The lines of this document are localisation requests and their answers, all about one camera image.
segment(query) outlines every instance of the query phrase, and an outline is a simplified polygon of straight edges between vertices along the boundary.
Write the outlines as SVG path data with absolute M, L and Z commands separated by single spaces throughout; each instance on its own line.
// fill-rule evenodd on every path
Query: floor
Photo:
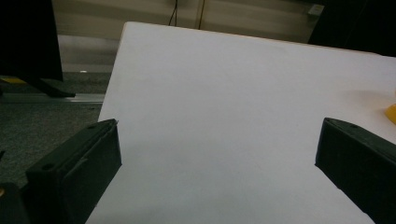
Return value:
M 118 41 L 59 36 L 63 91 L 105 94 Z M 37 94 L 27 84 L 0 82 L 5 94 Z M 0 103 L 0 182 L 27 183 L 25 170 L 80 129 L 98 120 L 101 104 Z

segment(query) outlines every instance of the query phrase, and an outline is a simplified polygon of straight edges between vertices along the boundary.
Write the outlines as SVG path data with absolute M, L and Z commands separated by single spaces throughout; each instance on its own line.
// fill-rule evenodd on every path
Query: yellow object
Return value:
M 11 83 L 11 84 L 25 84 L 26 82 L 20 80 L 19 78 L 15 77 L 2 77 L 3 81 Z
M 388 109 L 385 111 L 385 115 L 387 115 L 390 121 L 396 124 L 396 105 L 391 105 L 388 107 Z

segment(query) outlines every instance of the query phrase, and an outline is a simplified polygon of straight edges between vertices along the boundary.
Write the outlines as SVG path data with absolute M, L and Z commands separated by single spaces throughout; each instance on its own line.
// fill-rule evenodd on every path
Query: black cable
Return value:
M 205 0 L 204 0 L 204 2 L 202 3 L 201 17 L 199 18 L 198 30 L 201 30 L 202 17 L 204 16 L 204 8 L 205 8 Z
M 175 14 L 175 26 L 177 26 L 177 0 L 176 0 L 175 7 L 176 7 L 176 14 Z
M 174 11 L 172 12 L 172 16 L 171 16 L 171 19 L 169 20 L 168 25 L 171 25 L 171 22 L 172 22 L 172 19 L 173 19 L 174 15 L 176 15 L 175 16 L 175 26 L 177 26 L 177 0 L 175 2 L 175 8 L 174 8 Z

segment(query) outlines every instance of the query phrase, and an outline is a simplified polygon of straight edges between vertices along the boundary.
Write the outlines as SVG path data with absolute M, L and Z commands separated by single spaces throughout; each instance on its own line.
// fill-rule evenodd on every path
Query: white tabletop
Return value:
M 129 22 L 100 120 L 123 165 L 88 223 L 373 223 L 315 163 L 325 117 L 396 143 L 396 59 Z

